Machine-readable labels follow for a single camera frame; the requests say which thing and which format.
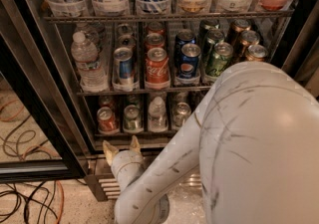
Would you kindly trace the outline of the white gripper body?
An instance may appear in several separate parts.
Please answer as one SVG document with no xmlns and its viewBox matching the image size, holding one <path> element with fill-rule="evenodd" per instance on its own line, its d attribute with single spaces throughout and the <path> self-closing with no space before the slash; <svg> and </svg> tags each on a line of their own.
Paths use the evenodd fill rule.
<svg viewBox="0 0 319 224">
<path fill-rule="evenodd" d="M 119 183 L 120 190 L 124 191 L 144 173 L 144 158 L 135 151 L 120 151 L 113 159 L 111 171 Z"/>
</svg>

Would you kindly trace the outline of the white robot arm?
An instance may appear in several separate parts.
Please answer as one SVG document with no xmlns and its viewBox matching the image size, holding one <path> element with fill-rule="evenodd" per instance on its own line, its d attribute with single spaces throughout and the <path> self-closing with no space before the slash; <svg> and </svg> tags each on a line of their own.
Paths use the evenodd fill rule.
<svg viewBox="0 0 319 224">
<path fill-rule="evenodd" d="M 319 104 L 268 63 L 226 69 L 148 168 L 135 147 L 109 162 L 115 224 L 162 223 L 194 172 L 207 224 L 319 224 Z"/>
</svg>

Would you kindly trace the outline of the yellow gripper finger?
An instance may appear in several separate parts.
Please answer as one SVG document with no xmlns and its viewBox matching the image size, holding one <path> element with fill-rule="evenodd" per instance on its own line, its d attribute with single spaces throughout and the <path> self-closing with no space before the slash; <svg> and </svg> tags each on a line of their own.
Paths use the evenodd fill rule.
<svg viewBox="0 0 319 224">
<path fill-rule="evenodd" d="M 119 150 L 111 145 L 108 141 L 103 141 L 103 151 L 108 165 L 112 165 L 113 160 L 116 155 L 119 153 Z"/>
<path fill-rule="evenodd" d="M 130 151 L 133 151 L 136 153 L 141 152 L 141 146 L 140 146 L 139 140 L 135 135 L 132 136 L 132 140 L 131 140 L 131 144 L 130 144 Z"/>
</svg>

